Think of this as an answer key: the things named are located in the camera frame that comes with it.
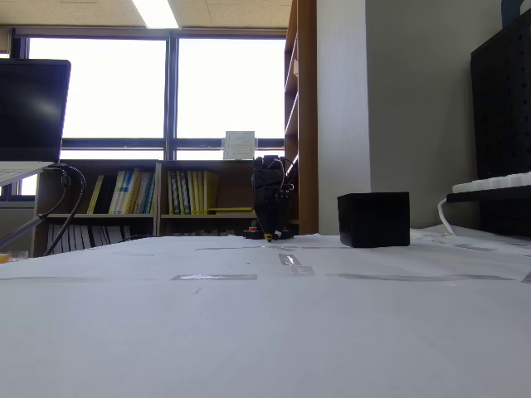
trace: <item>orange object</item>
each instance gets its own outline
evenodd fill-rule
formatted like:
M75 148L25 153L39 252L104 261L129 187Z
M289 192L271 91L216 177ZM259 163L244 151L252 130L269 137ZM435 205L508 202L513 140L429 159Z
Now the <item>orange object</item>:
M0 253L0 264L6 264L11 261L11 255L9 253Z

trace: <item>window frame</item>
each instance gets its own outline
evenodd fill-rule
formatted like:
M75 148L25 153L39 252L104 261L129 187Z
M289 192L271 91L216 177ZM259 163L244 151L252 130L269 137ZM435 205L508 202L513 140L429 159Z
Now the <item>window frame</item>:
M16 27L13 29L11 58L26 59L32 38L75 38L101 40L164 40L166 41L166 73L164 91L163 138L64 138L66 150L163 150L164 160L175 160L177 150L221 150L220 138L179 138L178 121L178 57L181 38L237 40L282 40L285 29L201 29L180 30L101 28L101 27ZM284 138L259 138L257 149L282 149Z

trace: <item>laptop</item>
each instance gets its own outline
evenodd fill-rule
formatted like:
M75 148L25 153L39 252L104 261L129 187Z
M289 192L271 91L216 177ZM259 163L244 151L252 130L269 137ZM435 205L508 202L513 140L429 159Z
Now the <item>laptop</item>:
M71 63L0 60L0 187L59 162Z

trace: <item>black box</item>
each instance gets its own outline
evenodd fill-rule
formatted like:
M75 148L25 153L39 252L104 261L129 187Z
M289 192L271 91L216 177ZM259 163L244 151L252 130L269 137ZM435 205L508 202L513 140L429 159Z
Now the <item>black box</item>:
M409 192L338 197L341 243L356 248L409 246Z

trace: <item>laptop screen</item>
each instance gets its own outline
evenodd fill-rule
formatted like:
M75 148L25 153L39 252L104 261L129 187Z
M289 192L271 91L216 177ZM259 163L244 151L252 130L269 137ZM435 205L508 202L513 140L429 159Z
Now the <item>laptop screen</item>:
M59 162L69 61L0 60L0 161Z

